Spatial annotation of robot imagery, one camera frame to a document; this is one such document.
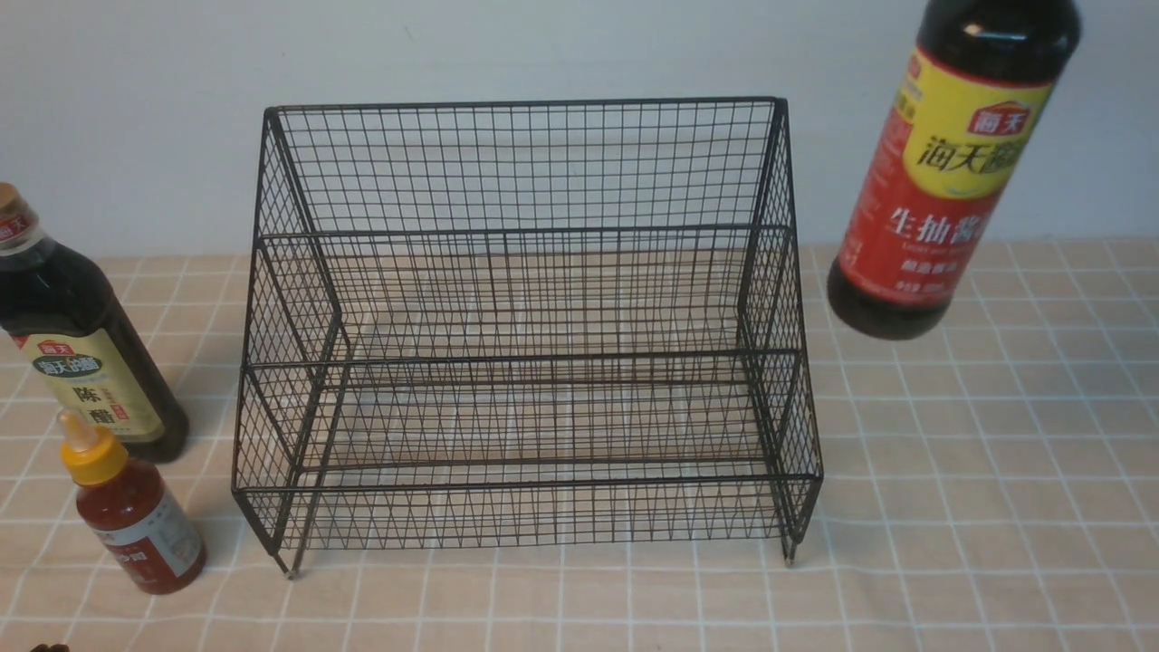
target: vinegar bottle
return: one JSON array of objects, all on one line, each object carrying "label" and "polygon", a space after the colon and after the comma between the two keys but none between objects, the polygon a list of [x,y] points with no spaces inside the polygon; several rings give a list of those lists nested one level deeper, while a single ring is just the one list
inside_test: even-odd
[{"label": "vinegar bottle", "polygon": [[829,272],[851,328],[906,340],[946,314],[1079,36],[1072,0],[930,1]]},{"label": "vinegar bottle", "polygon": [[60,460],[80,490],[76,512],[145,593],[180,591],[205,567],[205,545],[156,467],[130,460],[102,426],[73,411],[57,418]]},{"label": "vinegar bottle", "polygon": [[45,235],[8,183],[0,183],[0,328],[61,405],[108,428],[133,457],[181,454],[189,419],[109,279]]}]

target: wire mesh basket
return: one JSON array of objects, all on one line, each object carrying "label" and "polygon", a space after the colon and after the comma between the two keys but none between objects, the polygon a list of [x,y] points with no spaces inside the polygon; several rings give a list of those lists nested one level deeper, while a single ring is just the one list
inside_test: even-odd
[{"label": "wire mesh basket", "polygon": [[233,495],[302,552],[780,537],[821,489],[787,104],[268,109]]}]

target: bottle neck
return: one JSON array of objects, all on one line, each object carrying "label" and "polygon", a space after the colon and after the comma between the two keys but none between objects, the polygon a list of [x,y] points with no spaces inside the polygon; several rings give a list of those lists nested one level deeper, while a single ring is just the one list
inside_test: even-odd
[{"label": "bottle neck", "polygon": [[36,266],[49,258],[57,242],[41,228],[41,219],[28,204],[0,214],[0,270]]}]

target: black wire rack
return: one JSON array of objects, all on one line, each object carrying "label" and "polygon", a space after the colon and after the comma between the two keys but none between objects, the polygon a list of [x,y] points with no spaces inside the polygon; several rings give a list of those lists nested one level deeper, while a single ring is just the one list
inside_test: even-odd
[{"label": "black wire rack", "polygon": [[262,129],[233,495],[307,549],[780,537],[822,482],[768,97]]}]

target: red sauce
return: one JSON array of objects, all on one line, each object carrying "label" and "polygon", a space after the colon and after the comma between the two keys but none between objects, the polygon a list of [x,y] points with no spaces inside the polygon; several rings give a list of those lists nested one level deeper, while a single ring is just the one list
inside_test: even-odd
[{"label": "red sauce", "polygon": [[81,486],[76,511],[145,593],[180,591],[205,567],[204,543],[148,462],[130,460],[109,482]]}]

